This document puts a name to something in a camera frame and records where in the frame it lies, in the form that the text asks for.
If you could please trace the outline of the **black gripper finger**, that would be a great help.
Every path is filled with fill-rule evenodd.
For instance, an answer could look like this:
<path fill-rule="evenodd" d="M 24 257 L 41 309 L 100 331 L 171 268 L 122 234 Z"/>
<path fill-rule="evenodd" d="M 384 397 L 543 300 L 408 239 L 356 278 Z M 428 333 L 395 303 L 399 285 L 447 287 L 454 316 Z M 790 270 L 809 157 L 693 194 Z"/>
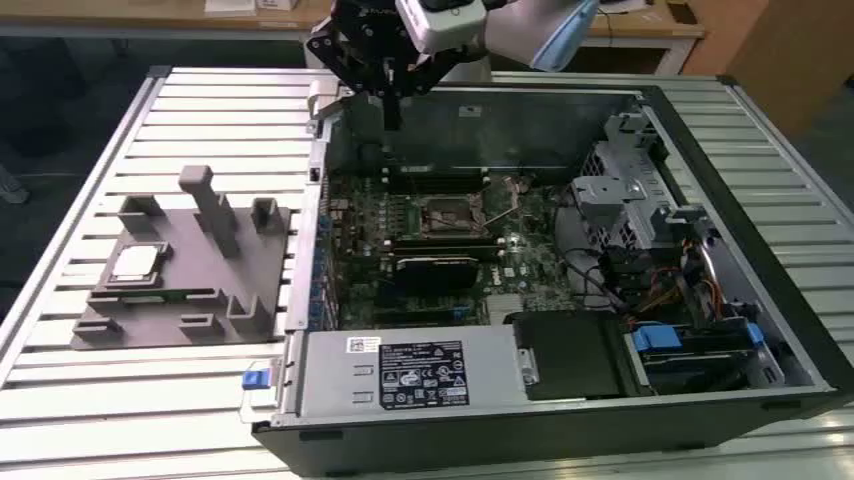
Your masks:
<path fill-rule="evenodd" d="M 392 130 L 402 127 L 402 102 L 404 99 L 426 95 L 439 83 L 452 67 L 462 60 L 462 52 L 451 49 L 419 60 L 418 56 L 396 61 L 392 79 Z"/>
<path fill-rule="evenodd" d="M 326 68 L 350 87 L 380 104 L 383 128 L 395 130 L 395 91 L 388 74 L 394 72 L 394 58 L 376 44 L 372 27 L 351 28 L 334 19 L 326 19 L 311 31 L 306 46 Z"/>

